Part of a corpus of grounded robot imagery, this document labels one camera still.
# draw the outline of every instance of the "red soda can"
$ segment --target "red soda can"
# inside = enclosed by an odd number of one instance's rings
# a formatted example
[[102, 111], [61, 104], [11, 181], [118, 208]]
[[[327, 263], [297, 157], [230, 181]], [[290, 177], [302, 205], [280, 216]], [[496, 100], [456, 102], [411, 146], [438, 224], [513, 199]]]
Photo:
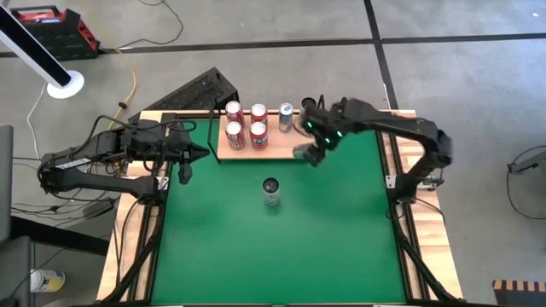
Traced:
[[250, 126], [250, 140], [254, 150], [267, 148], [267, 128], [262, 122], [256, 122]]
[[252, 124], [262, 122], [267, 128], [267, 108], [263, 104], [257, 103], [250, 108], [250, 120]]
[[232, 121], [225, 126], [225, 135], [228, 137], [228, 143], [231, 149], [241, 150], [245, 147], [245, 135], [242, 133], [241, 124]]
[[228, 104], [225, 105], [225, 114], [228, 117], [228, 121], [236, 121], [241, 124], [241, 128], [245, 127], [245, 115], [242, 113], [242, 107], [239, 102], [228, 102]]

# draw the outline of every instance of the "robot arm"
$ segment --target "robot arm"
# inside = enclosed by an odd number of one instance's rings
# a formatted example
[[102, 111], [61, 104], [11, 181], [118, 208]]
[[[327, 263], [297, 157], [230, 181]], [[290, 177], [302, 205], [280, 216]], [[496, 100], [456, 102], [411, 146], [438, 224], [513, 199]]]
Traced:
[[434, 122], [381, 112], [357, 99], [344, 98], [330, 110], [307, 108], [300, 123], [315, 143], [296, 147], [294, 155], [313, 166], [322, 162], [327, 150], [335, 150], [347, 133], [377, 130], [422, 144], [423, 157], [407, 173], [396, 176], [394, 195], [400, 201], [413, 203], [417, 185], [435, 169], [451, 164], [451, 139]]
[[[106, 116], [97, 118], [94, 127], [102, 118], [108, 119]], [[169, 124], [172, 126], [165, 137], [163, 127]], [[144, 202], [155, 203], [159, 189], [156, 176], [164, 162], [180, 163], [178, 177], [181, 184], [186, 184], [192, 176], [189, 164], [209, 154], [208, 149], [191, 142], [189, 132], [194, 129], [195, 123], [181, 120], [164, 124], [138, 120], [94, 136], [92, 131], [87, 140], [76, 148], [45, 154], [38, 168], [38, 180], [46, 193], [90, 188], [131, 193]], [[151, 176], [128, 179], [89, 174], [78, 169], [92, 163], [113, 164], [124, 160], [144, 161], [145, 167], [152, 172]], [[149, 162], [154, 163], [151, 169], [147, 164]]]

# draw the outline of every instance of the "white can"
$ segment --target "white can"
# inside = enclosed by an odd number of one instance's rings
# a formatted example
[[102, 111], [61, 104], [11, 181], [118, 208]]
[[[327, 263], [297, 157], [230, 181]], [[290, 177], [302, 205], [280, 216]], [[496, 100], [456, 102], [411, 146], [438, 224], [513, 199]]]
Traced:
[[279, 191], [281, 189], [279, 182], [275, 178], [265, 179], [262, 189], [264, 190], [264, 200], [266, 205], [275, 206], [279, 204], [279, 200], [281, 199]]
[[52, 269], [31, 270], [31, 293], [53, 293], [59, 291], [67, 277], [61, 271]]

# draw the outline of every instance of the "white cable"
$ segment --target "white cable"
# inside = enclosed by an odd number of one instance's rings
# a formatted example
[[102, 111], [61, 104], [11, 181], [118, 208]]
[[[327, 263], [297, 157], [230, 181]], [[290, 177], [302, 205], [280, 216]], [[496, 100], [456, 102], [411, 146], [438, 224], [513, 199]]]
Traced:
[[29, 127], [31, 127], [32, 138], [34, 139], [34, 153], [36, 153], [36, 158], [38, 159], [41, 159], [41, 157], [40, 157], [40, 153], [38, 152], [38, 142], [36, 141], [36, 132], [34, 132], [34, 128], [32, 127], [32, 124], [31, 124], [31, 115], [32, 115], [32, 112], [34, 112], [34, 109], [36, 108], [38, 103], [42, 100], [42, 97], [44, 96], [44, 92], [45, 92], [45, 87], [47, 85], [48, 85], [47, 82], [44, 83], [44, 87], [42, 88], [42, 92], [40, 93], [40, 96], [37, 98], [36, 102], [34, 102], [34, 106], [32, 107], [31, 112], [29, 112], [28, 115], [26, 116], [26, 123], [28, 124]]

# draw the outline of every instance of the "concrete floor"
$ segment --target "concrete floor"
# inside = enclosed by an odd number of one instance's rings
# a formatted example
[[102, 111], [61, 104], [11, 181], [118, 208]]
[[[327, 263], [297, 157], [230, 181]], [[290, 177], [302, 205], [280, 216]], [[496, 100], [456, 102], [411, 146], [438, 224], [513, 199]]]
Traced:
[[[92, 4], [13, 0], [10, 7], [52, 3], [78, 11], [105, 47], [140, 37], [168, 40], [177, 32], [176, 20], [166, 8], [150, 8], [134, 0], [95, 0]], [[171, 44], [371, 38], [360, 0], [169, 3], [184, 22], [183, 35]], [[546, 4], [541, 1], [377, 0], [373, 5], [383, 38], [546, 32]], [[517, 153], [545, 143], [545, 41], [416, 43], [384, 48], [399, 106], [435, 120], [454, 139], [455, 162], [445, 172], [446, 184], [439, 198], [464, 297], [494, 303], [494, 279], [546, 281], [546, 222], [517, 215], [507, 201], [504, 182], [506, 164]], [[81, 143], [96, 116], [115, 112], [117, 102], [131, 90], [127, 62], [135, 68], [138, 89], [124, 119], [210, 67], [217, 67], [239, 90], [244, 107], [255, 102], [275, 107], [281, 101], [297, 102], [320, 94], [329, 102], [355, 96], [376, 107], [386, 106], [372, 45], [154, 53], [125, 59], [104, 55], [63, 63], [83, 73], [86, 86], [65, 101], [46, 95], [40, 102], [32, 122], [41, 153]], [[15, 154], [32, 157], [26, 115], [43, 80], [15, 58], [0, 59], [0, 72], [4, 101], [0, 124], [14, 126]], [[15, 201], [56, 203], [40, 190], [32, 170], [16, 166], [14, 177]], [[521, 210], [546, 216], [540, 174], [529, 171], [512, 179], [514, 200]], [[112, 215], [71, 227], [104, 235], [112, 229]], [[37, 251], [37, 263], [53, 252], [49, 247]], [[40, 296], [38, 303], [59, 298], [64, 298], [60, 306], [91, 303], [102, 263], [103, 258], [63, 252], [51, 268], [70, 272], [70, 285], [55, 295]]]

